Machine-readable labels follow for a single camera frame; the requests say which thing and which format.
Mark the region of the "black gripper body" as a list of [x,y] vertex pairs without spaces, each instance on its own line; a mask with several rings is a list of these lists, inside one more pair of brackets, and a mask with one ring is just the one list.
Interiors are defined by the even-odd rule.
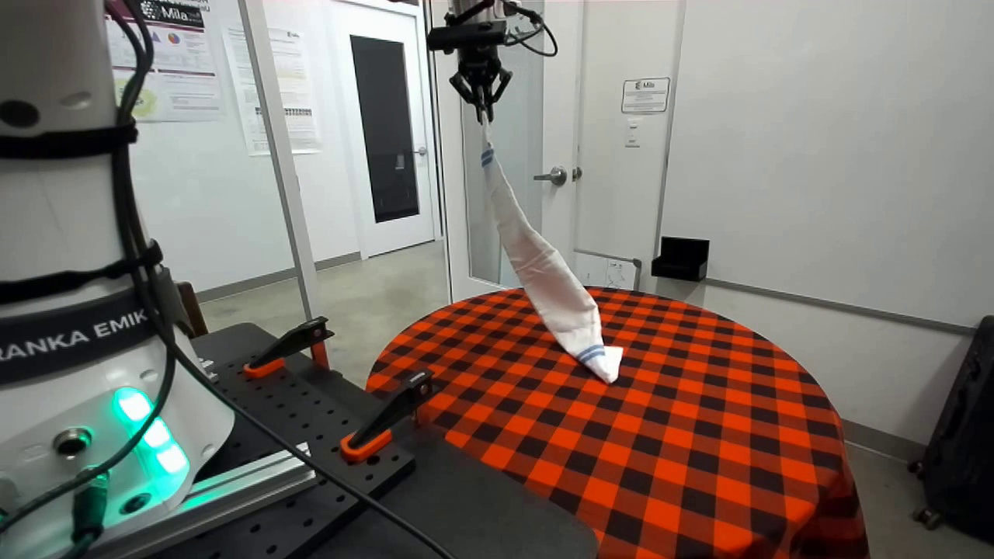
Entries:
[[468,10],[452,13],[426,33],[426,48],[441,54],[502,48],[508,39],[508,25],[490,18],[499,3],[502,0],[477,0]]

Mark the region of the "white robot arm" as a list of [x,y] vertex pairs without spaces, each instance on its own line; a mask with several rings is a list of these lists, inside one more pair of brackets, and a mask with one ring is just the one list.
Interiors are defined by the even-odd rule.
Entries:
[[5,0],[5,559],[160,559],[327,468],[280,440],[212,478],[251,419],[206,377],[141,231],[137,0]]

